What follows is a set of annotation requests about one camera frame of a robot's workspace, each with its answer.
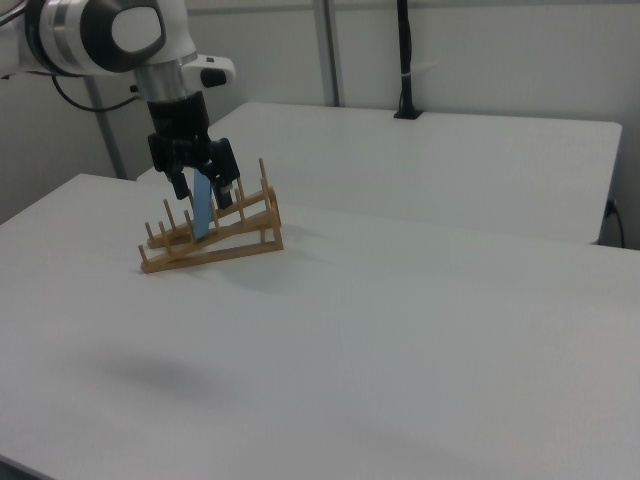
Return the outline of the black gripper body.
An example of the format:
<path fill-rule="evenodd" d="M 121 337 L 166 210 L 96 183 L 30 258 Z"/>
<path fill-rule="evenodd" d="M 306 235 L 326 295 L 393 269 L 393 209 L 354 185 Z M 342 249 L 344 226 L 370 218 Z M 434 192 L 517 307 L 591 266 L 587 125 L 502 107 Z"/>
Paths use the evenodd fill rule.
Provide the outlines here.
<path fill-rule="evenodd" d="M 148 136 L 154 168 L 177 173 L 184 166 L 201 168 L 208 159 L 209 116 L 204 95 L 195 93 L 167 102 L 148 102 L 155 128 Z"/>

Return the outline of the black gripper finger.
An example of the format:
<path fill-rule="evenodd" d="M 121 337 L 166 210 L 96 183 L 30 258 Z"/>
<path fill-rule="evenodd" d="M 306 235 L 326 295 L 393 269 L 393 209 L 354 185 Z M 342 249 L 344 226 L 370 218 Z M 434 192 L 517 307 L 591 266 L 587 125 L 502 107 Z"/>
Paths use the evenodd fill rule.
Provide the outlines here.
<path fill-rule="evenodd" d="M 178 200 L 188 197 L 190 189 L 183 174 L 188 145 L 182 140 L 151 134 L 147 138 L 154 169 L 163 173 L 173 186 Z"/>
<path fill-rule="evenodd" d="M 231 190 L 233 182 L 239 178 L 239 168 L 227 138 L 210 141 L 207 144 L 201 172 L 212 184 L 218 207 L 220 209 L 230 207 L 233 203 Z"/>

